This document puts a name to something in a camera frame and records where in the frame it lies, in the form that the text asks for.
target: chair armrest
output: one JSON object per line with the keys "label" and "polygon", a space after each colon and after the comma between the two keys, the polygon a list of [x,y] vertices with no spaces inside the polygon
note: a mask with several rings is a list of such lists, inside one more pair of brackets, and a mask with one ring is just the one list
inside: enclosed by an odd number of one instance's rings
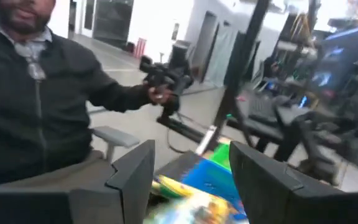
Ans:
{"label": "chair armrest", "polygon": [[130,148],[140,142],[140,140],[135,136],[107,126],[94,128],[93,134],[113,146],[124,146],[126,148]]}

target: collared shirt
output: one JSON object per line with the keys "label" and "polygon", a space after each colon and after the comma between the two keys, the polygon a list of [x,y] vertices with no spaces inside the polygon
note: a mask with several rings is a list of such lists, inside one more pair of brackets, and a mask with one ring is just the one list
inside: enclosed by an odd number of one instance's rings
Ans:
{"label": "collared shirt", "polygon": [[[6,32],[2,29],[0,26],[0,33],[4,35],[8,40],[12,42],[12,44],[17,44],[12,38],[10,38]],[[45,50],[47,47],[47,42],[52,42],[52,32],[48,27],[45,28],[45,30],[36,38],[27,41],[24,43],[24,47],[28,48],[32,52],[32,57],[34,59],[38,59],[41,52]]]}

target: gray floor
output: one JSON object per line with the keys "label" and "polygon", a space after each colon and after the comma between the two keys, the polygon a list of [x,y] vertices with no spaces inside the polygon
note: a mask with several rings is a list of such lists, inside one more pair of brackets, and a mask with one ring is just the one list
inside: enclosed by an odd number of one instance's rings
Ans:
{"label": "gray floor", "polygon": [[[144,78],[144,74],[137,70],[138,61],[130,55],[87,37],[74,35],[73,38],[75,41],[91,49],[102,63],[105,71],[119,83],[123,85],[136,85]],[[208,89],[208,87],[195,85],[188,91],[205,89]],[[190,117],[202,126],[209,126],[219,106],[222,93],[222,90],[217,89],[184,96],[181,99],[182,107],[180,113]],[[90,111],[97,111],[98,109],[89,105]],[[130,111],[124,114],[115,112],[95,113],[91,115],[92,126],[111,126],[133,134],[141,141],[154,139],[156,141],[155,168],[158,169],[179,156],[179,154],[169,150],[167,147],[167,129],[155,122],[161,110],[159,106],[144,106],[139,111]],[[194,128],[203,130],[200,125],[188,121],[187,123]],[[241,133],[231,128],[224,128],[223,134],[232,139],[243,141]],[[169,138],[172,145],[184,151],[195,150],[197,147],[195,143],[173,132],[169,133]],[[100,139],[95,139],[93,146],[100,150],[106,147]],[[269,145],[266,154],[271,156],[276,147],[273,144]],[[118,149],[115,159],[127,152],[128,149]],[[324,152],[332,157],[336,157],[330,150],[325,149]],[[305,151],[299,146],[296,153],[291,157],[290,163],[297,165],[305,158]],[[341,171],[338,175],[341,189],[348,192],[358,191],[358,169],[347,165],[345,162],[341,162],[340,158],[336,158],[336,160],[338,165],[341,166]]]}

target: man's hand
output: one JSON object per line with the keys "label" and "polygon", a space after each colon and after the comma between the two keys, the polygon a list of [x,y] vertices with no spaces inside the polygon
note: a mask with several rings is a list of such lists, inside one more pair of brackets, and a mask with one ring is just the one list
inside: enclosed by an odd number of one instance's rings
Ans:
{"label": "man's hand", "polygon": [[161,86],[158,88],[150,88],[149,89],[149,98],[153,103],[156,104],[164,104],[171,97],[172,91],[167,89],[166,86]]}

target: computer monitor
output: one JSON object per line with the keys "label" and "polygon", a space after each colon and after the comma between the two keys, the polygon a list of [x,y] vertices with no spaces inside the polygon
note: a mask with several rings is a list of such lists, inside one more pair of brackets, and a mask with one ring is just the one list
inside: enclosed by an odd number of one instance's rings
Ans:
{"label": "computer monitor", "polygon": [[329,102],[345,87],[358,61],[358,27],[330,35],[321,43],[309,89]]}

